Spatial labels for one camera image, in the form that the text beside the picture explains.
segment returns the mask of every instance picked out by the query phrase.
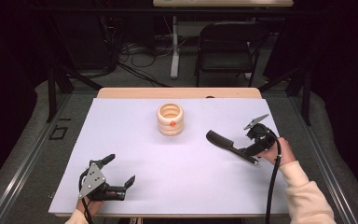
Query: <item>chair leg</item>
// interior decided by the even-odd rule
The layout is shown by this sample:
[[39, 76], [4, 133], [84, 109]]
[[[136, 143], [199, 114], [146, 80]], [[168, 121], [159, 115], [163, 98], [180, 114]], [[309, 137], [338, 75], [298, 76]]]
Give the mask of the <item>chair leg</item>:
[[198, 87], [200, 84], [200, 69], [199, 69], [199, 61], [198, 60], [196, 60], [196, 67], [194, 68], [194, 76], [197, 77], [196, 87]]
[[254, 79], [254, 76], [255, 76], [255, 67], [257, 66], [257, 61], [258, 61], [258, 56], [259, 56], [259, 55], [260, 55], [260, 50], [258, 50], [258, 51], [255, 53], [255, 61], [254, 61], [253, 68], [252, 68], [251, 78], [249, 78], [248, 87], [252, 87], [253, 79]]

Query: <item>wire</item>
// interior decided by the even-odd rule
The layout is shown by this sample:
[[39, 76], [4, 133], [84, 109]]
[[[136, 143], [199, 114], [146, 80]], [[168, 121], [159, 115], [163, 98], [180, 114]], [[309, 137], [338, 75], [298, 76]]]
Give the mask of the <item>wire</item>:
[[269, 134], [271, 137], [275, 139], [278, 148], [278, 155], [277, 158], [275, 159], [275, 165], [274, 165], [274, 169], [272, 170], [271, 180], [269, 181], [269, 188], [268, 188], [266, 224], [269, 224], [269, 218], [271, 216], [272, 192], [274, 190], [274, 184], [278, 173], [279, 165], [281, 164], [282, 149], [281, 149], [281, 143], [279, 142], [278, 138], [270, 132], [267, 132], [267, 134]]
[[168, 31], [170, 32], [170, 35], [171, 35], [172, 32], [171, 32], [170, 25], [168, 25], [167, 19], [165, 17], [163, 17], [163, 18], [164, 18], [164, 21], [165, 21], [165, 25], [167, 25]]
[[135, 64], [135, 63], [133, 62], [133, 58], [134, 58], [133, 56], [134, 56], [134, 55], [137, 55], [137, 54], [146, 54], [146, 53], [149, 53], [149, 51], [133, 53], [133, 54], [132, 54], [132, 57], [131, 57], [131, 64], [132, 64], [133, 66], [135, 66], [135, 67], [148, 67], [148, 66], [152, 65], [152, 64], [156, 61], [156, 53], [155, 53], [154, 51], [151, 51], [151, 52], [150, 52], [150, 53], [152, 54], [152, 57], [153, 57], [153, 60], [152, 60], [151, 63], [146, 64], [146, 65], [137, 65], [137, 64]]
[[123, 53], [123, 50], [120, 52], [120, 54], [118, 55], [118, 59], [120, 60], [120, 61], [122, 61], [123, 63], [124, 62], [126, 62], [129, 58], [130, 58], [130, 48], [129, 48], [129, 45], [131, 45], [131, 44], [127, 44], [127, 45], [125, 45], [125, 51], [124, 52], [127, 52], [127, 58], [125, 59], [125, 60], [122, 60], [119, 56], [121, 56], [121, 55], [123, 55], [124, 53]]
[[139, 78], [141, 78], [141, 79], [144, 79], [144, 80], [146, 80], [146, 81], [149, 81], [153, 86], [154, 86], [154, 84], [157, 84], [157, 85], [159, 85], [159, 86], [161, 86], [161, 87], [170, 87], [170, 86], [168, 86], [168, 85], [165, 85], [165, 84], [163, 84], [163, 83], [158, 82], [158, 81], [153, 77], [153, 75], [148, 74], [148, 73], [146, 73], [145, 71], [142, 71], [142, 70], [139, 70], [139, 69], [136, 69], [136, 68], [131, 68], [131, 67], [127, 66], [127, 65], [124, 64], [124, 63], [117, 63], [117, 65], [118, 65], [119, 67], [123, 68], [124, 70], [126, 70], [127, 72], [129, 72], [130, 74], [133, 74], [134, 76], [139, 77]]
[[[85, 172], [83, 172], [83, 174], [81, 174], [79, 177], [79, 183], [78, 183], [79, 191], [81, 191], [83, 179], [87, 175], [88, 172], [89, 172], [89, 169], [87, 169]], [[83, 203], [83, 207], [84, 207], [84, 218], [87, 220], [87, 222], [89, 224], [93, 224], [94, 222], [92, 221], [92, 216], [89, 211], [89, 204], [91, 201], [89, 201], [89, 204], [87, 204], [84, 197], [81, 199], [81, 202]]]
[[161, 52], [157, 52], [158, 57], [164, 57], [164, 56], [169, 55], [169, 54], [171, 53], [171, 51], [172, 51], [172, 44], [171, 44], [171, 47], [169, 47], [169, 45], [170, 45], [169, 41], [165, 41], [165, 40], [168, 39], [168, 40], [171, 40], [171, 42], [172, 42], [172, 38], [166, 38], [166, 36], [169, 37], [170, 35], [171, 35], [171, 34], [169, 34], [169, 35], [162, 35], [162, 36], [158, 39], [158, 40], [163, 41], [164, 43], [166, 43], [166, 44], [165, 44], [165, 47], [155, 48], [155, 49], [162, 49]]

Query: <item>chair backrest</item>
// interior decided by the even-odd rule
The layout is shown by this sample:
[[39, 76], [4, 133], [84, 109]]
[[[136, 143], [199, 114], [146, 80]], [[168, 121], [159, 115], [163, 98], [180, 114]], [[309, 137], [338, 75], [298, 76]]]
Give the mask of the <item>chair backrest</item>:
[[202, 29], [199, 47], [200, 49], [209, 48], [213, 43], [218, 42], [246, 44], [256, 41], [262, 43], [268, 36], [269, 29], [259, 21], [219, 21]]

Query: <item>white table leg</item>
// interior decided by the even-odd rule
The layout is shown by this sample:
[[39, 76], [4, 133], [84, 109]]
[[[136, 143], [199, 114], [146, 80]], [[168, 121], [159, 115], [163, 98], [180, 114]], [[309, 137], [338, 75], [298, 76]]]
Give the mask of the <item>white table leg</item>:
[[171, 67], [171, 78], [178, 78], [179, 69], [179, 48], [178, 48], [178, 27], [176, 16], [173, 17], [172, 23], [172, 35], [173, 35], [173, 56], [172, 56], [172, 67]]

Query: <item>white table surface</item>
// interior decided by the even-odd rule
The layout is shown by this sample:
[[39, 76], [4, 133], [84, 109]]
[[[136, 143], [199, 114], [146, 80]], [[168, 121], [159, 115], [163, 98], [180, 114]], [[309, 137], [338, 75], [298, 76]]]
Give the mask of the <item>white table surface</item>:
[[[168, 102], [185, 111], [176, 136], [159, 132], [157, 109]], [[263, 99], [94, 99], [49, 212], [69, 216], [76, 204], [78, 178], [90, 160], [116, 158], [102, 169], [107, 183], [135, 182], [123, 202], [105, 202], [107, 217], [252, 217], [266, 212], [273, 166], [257, 166], [208, 142], [209, 130], [248, 147], [243, 127], [270, 114]], [[272, 116], [262, 121], [278, 134]], [[286, 184], [278, 173], [271, 214], [287, 214]]]

